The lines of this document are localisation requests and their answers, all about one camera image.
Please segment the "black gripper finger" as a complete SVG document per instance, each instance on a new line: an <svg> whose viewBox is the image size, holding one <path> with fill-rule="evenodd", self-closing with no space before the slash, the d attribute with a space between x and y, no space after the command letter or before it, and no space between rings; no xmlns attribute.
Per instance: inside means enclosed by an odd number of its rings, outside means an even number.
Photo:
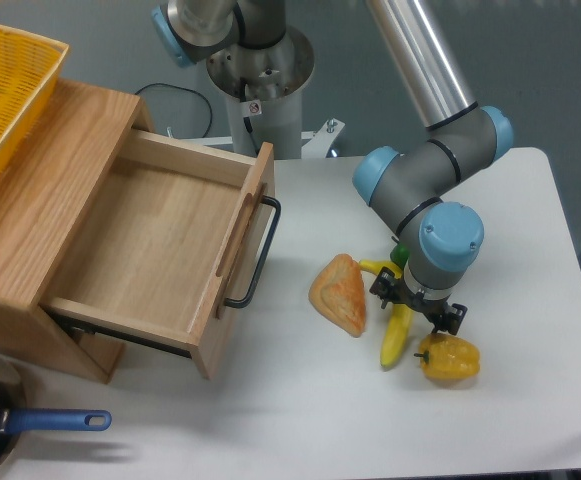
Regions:
<svg viewBox="0 0 581 480"><path fill-rule="evenodd" d="M369 292L380 299L381 309L385 309L389 304L401 303L399 281L400 277L388 267L382 267L377 274Z"/></svg>
<svg viewBox="0 0 581 480"><path fill-rule="evenodd" d="M468 308L465 305L445 303L438 312L431 314L432 332L457 335L467 312Z"/></svg>

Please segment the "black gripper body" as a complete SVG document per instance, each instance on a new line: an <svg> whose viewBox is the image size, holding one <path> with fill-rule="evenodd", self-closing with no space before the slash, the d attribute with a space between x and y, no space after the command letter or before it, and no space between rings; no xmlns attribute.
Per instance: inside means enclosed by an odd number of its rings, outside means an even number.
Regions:
<svg viewBox="0 0 581 480"><path fill-rule="evenodd" d="M444 315L447 299L451 294L451 289L434 290L420 287L411 290L405 282L398 282L395 303L406 305L426 317L437 318Z"/></svg>

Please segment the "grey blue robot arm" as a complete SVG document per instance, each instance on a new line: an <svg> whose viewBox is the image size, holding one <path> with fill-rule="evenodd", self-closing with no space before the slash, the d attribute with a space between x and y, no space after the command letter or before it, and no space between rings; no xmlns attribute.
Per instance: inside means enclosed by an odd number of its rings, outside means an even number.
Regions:
<svg viewBox="0 0 581 480"><path fill-rule="evenodd" d="M381 273L371 290L456 334L466 308L449 297L477 258L484 227L444 195L503 157L513 128L499 109L478 104L426 2L372 1L369 10L428 132L405 154L373 150L353 174L360 197L408 252L403 273ZM272 144L283 157L300 154L300 117L278 104L300 96L314 53L287 23L283 2L167 1L151 18L173 61L204 63L223 92L237 152L257 155Z"/></svg>

